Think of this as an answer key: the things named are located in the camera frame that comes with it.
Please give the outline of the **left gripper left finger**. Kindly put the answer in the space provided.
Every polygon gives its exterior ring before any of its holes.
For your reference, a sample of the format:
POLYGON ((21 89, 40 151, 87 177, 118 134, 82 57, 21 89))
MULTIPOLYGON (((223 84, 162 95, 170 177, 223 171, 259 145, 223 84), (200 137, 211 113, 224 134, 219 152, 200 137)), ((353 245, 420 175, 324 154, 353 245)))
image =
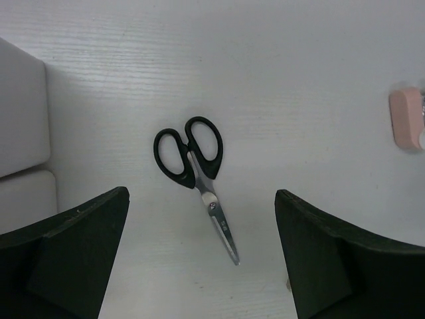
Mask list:
POLYGON ((129 209, 126 187, 1 235, 2 318, 97 318, 129 209))

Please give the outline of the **black handled scissors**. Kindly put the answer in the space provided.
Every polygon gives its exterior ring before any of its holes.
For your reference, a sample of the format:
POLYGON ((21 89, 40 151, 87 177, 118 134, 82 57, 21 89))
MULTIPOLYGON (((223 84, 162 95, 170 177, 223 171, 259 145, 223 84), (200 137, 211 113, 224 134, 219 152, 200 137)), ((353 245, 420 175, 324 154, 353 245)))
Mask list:
POLYGON ((240 257, 226 220, 226 215, 213 187, 213 180, 216 179, 224 154, 224 145, 217 127, 207 118, 195 116, 190 118, 185 124, 185 134, 188 142, 184 143, 179 132, 173 128, 165 128, 157 133, 153 141, 153 155, 159 169, 171 180, 183 187, 197 189, 202 202, 212 220, 212 223, 224 245, 232 262, 238 266, 240 257), (195 124, 202 124, 208 127, 215 136, 217 152, 214 159, 207 159, 197 143, 192 127, 195 124), (160 143, 165 136, 171 136, 177 145, 177 149, 183 163, 181 173, 173 173, 163 163, 160 156, 160 143))

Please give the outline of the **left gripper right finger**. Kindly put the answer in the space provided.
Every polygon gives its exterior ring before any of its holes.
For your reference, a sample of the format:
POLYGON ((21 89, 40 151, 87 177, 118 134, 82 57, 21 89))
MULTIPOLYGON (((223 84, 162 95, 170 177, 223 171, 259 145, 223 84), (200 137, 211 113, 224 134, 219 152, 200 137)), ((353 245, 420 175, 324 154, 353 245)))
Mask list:
POLYGON ((362 229, 284 189, 275 214, 298 318, 424 317, 424 247, 362 229))

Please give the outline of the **pink mini stapler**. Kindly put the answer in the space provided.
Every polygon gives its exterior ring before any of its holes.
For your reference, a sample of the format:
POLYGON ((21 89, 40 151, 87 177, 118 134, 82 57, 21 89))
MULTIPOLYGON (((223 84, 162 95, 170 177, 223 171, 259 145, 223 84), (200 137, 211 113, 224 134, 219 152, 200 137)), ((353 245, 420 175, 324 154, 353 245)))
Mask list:
POLYGON ((396 83, 388 107, 395 144, 406 152, 424 153, 424 88, 396 83))

